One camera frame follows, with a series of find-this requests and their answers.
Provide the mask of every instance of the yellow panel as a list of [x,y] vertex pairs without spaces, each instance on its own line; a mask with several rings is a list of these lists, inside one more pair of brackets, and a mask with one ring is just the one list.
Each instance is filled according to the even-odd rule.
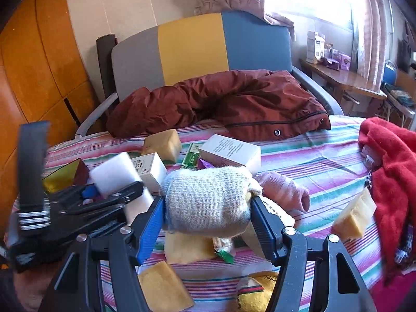
[[51,123],[48,134],[48,143],[51,146],[74,139],[77,126],[64,101],[50,109],[41,120]]
[[221,14],[183,18],[159,26],[165,84],[228,70]]
[[35,0],[22,0],[1,32],[0,44],[20,108],[28,121],[38,121],[61,97],[40,40]]
[[0,52],[0,168],[17,145],[19,125],[26,123],[15,96],[10,89]]
[[36,0],[43,47],[62,96],[88,80],[76,46],[67,0]]
[[13,151],[0,172],[0,237],[8,224],[9,215],[17,196],[17,154]]

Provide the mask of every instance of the white box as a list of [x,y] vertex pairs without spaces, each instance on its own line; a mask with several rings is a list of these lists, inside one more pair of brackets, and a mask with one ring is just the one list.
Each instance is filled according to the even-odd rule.
[[325,35],[317,31],[308,31],[306,61],[317,64],[322,62],[325,53]]
[[217,134],[199,148],[199,157],[213,166],[244,165],[253,176],[261,166],[259,146]]
[[150,192],[159,192],[166,168],[157,153],[132,158],[133,165]]

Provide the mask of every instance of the sponge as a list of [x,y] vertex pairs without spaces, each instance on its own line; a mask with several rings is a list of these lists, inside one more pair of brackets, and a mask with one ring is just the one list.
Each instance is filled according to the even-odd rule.
[[161,160],[175,162],[178,160],[182,143],[175,129],[165,130],[144,139],[142,155],[158,153]]
[[362,238],[376,208],[370,192],[365,188],[336,218],[332,224],[334,232],[343,242],[348,239]]
[[179,312],[194,305],[184,283],[165,261],[138,275],[147,305],[153,312]]
[[166,232],[165,257],[168,264],[189,264],[216,257],[212,238]]

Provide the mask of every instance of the bed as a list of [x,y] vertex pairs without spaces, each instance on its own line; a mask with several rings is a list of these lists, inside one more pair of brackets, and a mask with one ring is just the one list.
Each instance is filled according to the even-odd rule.
[[[363,119],[332,115],[332,130],[309,132],[282,141],[255,142],[261,147],[261,171],[275,170],[295,179],[311,193],[311,207],[305,214],[290,212],[296,227],[305,235],[326,237],[332,221],[346,204],[363,189],[368,170],[363,164],[357,145],[358,131]],[[228,135],[220,123],[202,121],[194,126],[178,129],[182,151],[177,163],[167,165],[168,172],[180,168],[188,146],[204,142],[213,134]],[[116,139],[108,133],[97,133],[61,143],[49,149],[45,175],[60,166],[81,158],[93,168],[112,156],[127,151],[132,157],[140,154],[144,136]],[[381,253],[375,223],[367,228],[363,239],[346,243],[363,279],[371,287],[382,276]],[[151,257],[140,271],[165,259],[164,232],[157,240]],[[276,270],[269,262],[256,256],[242,243],[237,245],[233,265],[220,259],[185,265],[173,265],[195,300],[189,311],[234,311],[235,288],[238,280],[261,270]],[[101,275],[105,301],[115,306],[111,278],[106,262]],[[313,263],[308,263],[300,311],[309,306],[313,282]]]
[[[226,12],[194,16],[170,22],[117,44],[113,34],[97,40],[101,79],[107,99],[88,117],[76,138],[48,150],[44,175],[77,158],[89,168],[127,151],[131,157],[140,154],[144,136],[113,138],[109,133],[86,136],[88,128],[104,111],[125,99],[142,86],[149,90],[205,74],[232,69],[287,70],[312,93],[330,115],[332,130],[315,131],[288,140],[255,142],[261,147],[261,171],[278,171],[311,193],[309,212],[290,212],[297,228],[305,235],[326,237],[331,224],[346,204],[363,189],[368,171],[363,165],[357,144],[363,119],[343,116],[338,103],[319,85],[292,66],[288,29],[270,26],[251,14]],[[213,134],[228,131],[213,120],[201,121],[178,129],[182,151],[168,172],[178,169],[188,146],[204,142]],[[174,265],[195,300],[190,311],[234,311],[235,289],[240,278],[261,270],[277,270],[256,256],[244,243],[237,246],[233,265],[220,259],[187,265]],[[365,237],[347,243],[363,279],[371,287],[381,278],[379,238],[374,222]],[[164,260],[164,233],[142,271]],[[101,267],[105,301],[114,307],[108,264]],[[309,306],[313,263],[306,271],[301,311]]]

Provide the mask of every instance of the pink sock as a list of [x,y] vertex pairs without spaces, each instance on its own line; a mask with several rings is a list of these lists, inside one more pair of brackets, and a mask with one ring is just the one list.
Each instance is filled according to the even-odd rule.
[[276,171],[266,171],[255,176],[263,186],[263,194],[285,210],[307,212],[310,206],[309,190]]

